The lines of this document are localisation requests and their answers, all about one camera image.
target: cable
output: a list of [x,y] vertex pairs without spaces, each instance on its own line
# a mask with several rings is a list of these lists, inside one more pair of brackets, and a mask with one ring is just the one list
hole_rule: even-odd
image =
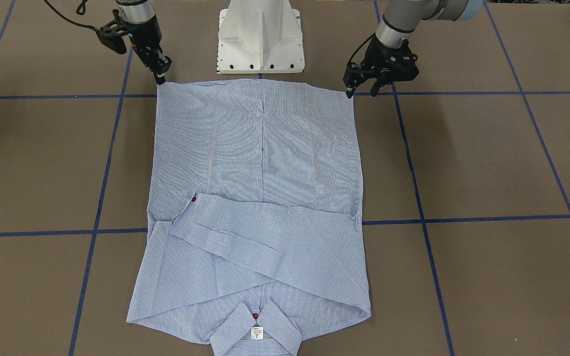
[[45,3],[49,6],[50,9],[52,9],[52,11],[54,11],[58,16],[61,16],[61,18],[63,20],[65,20],[66,22],[72,23],[72,25],[76,25],[78,27],[84,27],[85,29],[90,29],[92,31],[96,31],[96,27],[93,27],[92,25],[83,25],[82,23],[78,23],[78,22],[74,22],[72,20],[70,20],[69,18],[66,18],[65,16],[63,16],[63,14],[59,13],[57,9],[54,8],[54,6],[52,6],[52,4],[49,3],[48,0],[43,0],[45,1]]
[[87,11],[87,9],[85,8],[87,2],[88,0],[82,0],[81,4],[79,4],[79,7],[76,8],[76,13],[79,14],[80,16],[84,15],[85,11]]
[[355,52],[353,52],[353,54],[351,55],[351,58],[349,58],[349,61],[353,61],[353,57],[355,57],[356,54],[358,54],[358,52],[362,49],[362,47],[364,47],[364,45],[366,45],[367,42],[369,42],[371,40],[371,38],[373,38],[373,36],[375,36],[375,32],[373,32],[369,38],[367,38],[366,40],[364,40],[364,42],[362,42],[362,44],[360,45],[360,47],[358,47]]

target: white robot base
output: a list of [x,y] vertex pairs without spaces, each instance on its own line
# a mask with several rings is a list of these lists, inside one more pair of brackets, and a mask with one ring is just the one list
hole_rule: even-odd
[[305,69],[300,13],[289,0],[231,0],[219,14],[217,72],[300,73]]

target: striped shirt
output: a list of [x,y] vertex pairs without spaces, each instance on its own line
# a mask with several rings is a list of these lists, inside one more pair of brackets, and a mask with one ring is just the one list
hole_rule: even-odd
[[210,343],[215,356],[294,356],[366,320],[352,101],[259,79],[165,83],[157,100],[127,322]]

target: robotic hand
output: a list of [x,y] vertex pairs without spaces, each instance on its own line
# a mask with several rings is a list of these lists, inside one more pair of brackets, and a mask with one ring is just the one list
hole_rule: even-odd
[[[378,29],[346,64],[342,78],[346,96],[352,97],[355,88],[368,79],[376,79],[371,87],[372,96],[393,82],[412,81],[419,74],[418,57],[410,51],[408,38],[419,20],[468,20],[481,5],[482,0],[391,0]],[[353,62],[355,54],[369,41],[362,62]]]
[[[76,11],[77,14],[85,14],[85,3],[87,1],[83,0],[81,2]],[[116,0],[118,9],[113,10],[113,20],[100,29],[91,25],[73,22],[59,13],[48,0],[44,0],[44,2],[63,20],[95,31],[100,42],[117,54],[125,54],[127,52],[127,47],[122,37],[128,35],[133,45],[133,50],[140,58],[140,61],[153,72],[155,82],[157,84],[165,83],[164,74],[170,68],[172,61],[168,56],[164,55],[160,47],[162,34],[150,0]]]

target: tag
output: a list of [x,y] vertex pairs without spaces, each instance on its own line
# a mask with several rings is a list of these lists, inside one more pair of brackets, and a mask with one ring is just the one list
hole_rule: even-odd
[[261,340],[263,338],[263,327],[262,326],[253,326],[252,327],[252,340]]

